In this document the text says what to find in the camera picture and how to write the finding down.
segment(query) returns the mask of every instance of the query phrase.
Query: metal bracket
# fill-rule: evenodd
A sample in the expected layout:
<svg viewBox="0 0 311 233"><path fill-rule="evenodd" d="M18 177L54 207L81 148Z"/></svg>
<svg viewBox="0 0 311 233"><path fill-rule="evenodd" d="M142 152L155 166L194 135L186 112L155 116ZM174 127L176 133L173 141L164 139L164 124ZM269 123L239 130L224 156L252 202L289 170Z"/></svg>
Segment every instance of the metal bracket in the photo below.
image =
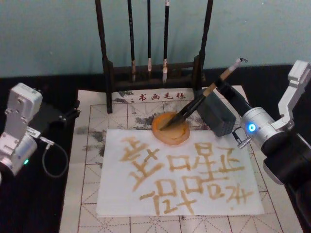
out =
<svg viewBox="0 0 311 233"><path fill-rule="evenodd" d="M310 78L310 63L297 60L288 75L289 86L278 103L281 119L271 124L276 130L291 130L294 127L293 108L305 92Z"/></svg>

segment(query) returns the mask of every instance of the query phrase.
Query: orange ink dish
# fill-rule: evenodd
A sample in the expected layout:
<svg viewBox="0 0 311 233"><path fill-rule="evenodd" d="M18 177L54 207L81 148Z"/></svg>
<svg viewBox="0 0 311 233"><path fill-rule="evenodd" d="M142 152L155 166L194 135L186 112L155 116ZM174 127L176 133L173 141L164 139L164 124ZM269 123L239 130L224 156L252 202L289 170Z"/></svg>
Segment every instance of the orange ink dish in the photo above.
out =
<svg viewBox="0 0 311 233"><path fill-rule="evenodd" d="M186 141L190 136L190 129L187 122L183 122L182 124L168 128L166 130L160 131L161 127L163 127L170 119L172 119L176 115L174 112L167 112L156 117L152 122L152 132L154 136L160 141L168 144L168 145L178 145L184 141Z"/></svg>

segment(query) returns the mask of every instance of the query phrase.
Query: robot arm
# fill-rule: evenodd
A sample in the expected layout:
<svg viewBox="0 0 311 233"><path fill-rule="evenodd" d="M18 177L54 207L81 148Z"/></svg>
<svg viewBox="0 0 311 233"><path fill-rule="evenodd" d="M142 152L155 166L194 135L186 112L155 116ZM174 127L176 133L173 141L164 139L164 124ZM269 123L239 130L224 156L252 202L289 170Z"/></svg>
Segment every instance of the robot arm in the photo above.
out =
<svg viewBox="0 0 311 233"><path fill-rule="evenodd" d="M41 137L50 127L64 128L72 120L75 120L80 111L79 101L64 115L51 105L42 103L42 95L22 84L14 86L10 90L7 109L7 116L4 132L0 136L0 184L2 175L14 177L20 169L28 162L30 156L36 151L35 139L47 143L44 152L42 165L48 176L58 178L64 174L68 167L68 156L66 151L58 144ZM60 175L50 174L45 167L45 154L50 146L58 147L66 157L66 167Z"/></svg>
<svg viewBox="0 0 311 233"><path fill-rule="evenodd" d="M37 149L27 127L39 111L41 102L42 95L22 83L11 89L5 110L7 121L0 136L0 171L15 176Z"/></svg>
<svg viewBox="0 0 311 233"><path fill-rule="evenodd" d="M294 127L293 108L300 96L305 92L305 87L309 83L310 78L310 63L296 61L288 75L290 84L278 103L278 109L282 118L271 124L273 128L276 130L291 130Z"/></svg>
<svg viewBox="0 0 311 233"><path fill-rule="evenodd" d="M296 61L289 73L289 87L278 104L281 115L278 121L261 107L251 108L230 85L222 83L218 91L242 116L241 127L248 137L241 142L234 135L239 139L239 147L254 141L267 156L264 170L272 180L293 193L299 211L311 227L311 146L299 134L290 131L294 126L292 110L310 78L310 63Z"/></svg>

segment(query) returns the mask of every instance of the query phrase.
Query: cable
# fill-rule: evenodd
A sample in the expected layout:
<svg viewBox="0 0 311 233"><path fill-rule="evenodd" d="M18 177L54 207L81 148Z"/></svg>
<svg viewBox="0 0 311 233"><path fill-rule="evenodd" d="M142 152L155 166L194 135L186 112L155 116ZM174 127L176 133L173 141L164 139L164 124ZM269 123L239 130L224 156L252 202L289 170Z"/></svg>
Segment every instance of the cable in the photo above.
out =
<svg viewBox="0 0 311 233"><path fill-rule="evenodd" d="M62 148L60 145L58 145L57 143L54 143L54 146L58 147L64 154L65 156L65 159L66 159L66 166L64 168L64 170L59 174L59 175L53 175L51 173L48 172L47 168L45 167L45 156L48 152L48 149L50 148L50 144L47 145L47 147L45 148L45 151L43 153L43 156L42 156L42 166L43 166L43 170L45 171L45 173L50 176L51 178L60 178L62 175L65 174L67 168L68 168L68 165L69 165L69 162L68 162L68 155L66 153L66 151L64 150L64 148Z"/></svg>

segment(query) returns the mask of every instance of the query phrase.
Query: white paper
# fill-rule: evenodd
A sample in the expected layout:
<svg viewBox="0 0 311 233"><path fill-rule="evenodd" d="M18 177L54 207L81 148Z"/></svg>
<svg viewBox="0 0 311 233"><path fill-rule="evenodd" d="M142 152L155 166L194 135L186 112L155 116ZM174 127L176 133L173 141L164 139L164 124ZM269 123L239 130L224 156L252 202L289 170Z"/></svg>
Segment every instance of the white paper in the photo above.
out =
<svg viewBox="0 0 311 233"><path fill-rule="evenodd" d="M128 137L135 137L132 142L135 147L144 147L143 144L147 146L129 157L132 161L122 161L125 148L133 149L129 141L124 140ZM189 139L184 143L168 146L157 140L151 131L108 130L96 207L98 217L263 214L248 152L246 149L238 149L236 145L232 135L218 138L211 131L191 131ZM228 157L230 150L218 147L234 149ZM133 190L138 177L143 176L134 163L137 166L143 164L148 156L147 149L149 152L156 149L159 151L154 154L155 157L148 159L145 172L148 173L155 166L160 169L151 176L146 174L148 177ZM210 170L204 164L206 158ZM227 179L208 181L211 176ZM150 194L150 197L140 200L146 194ZM185 205L187 201L184 198L193 203Z"/></svg>

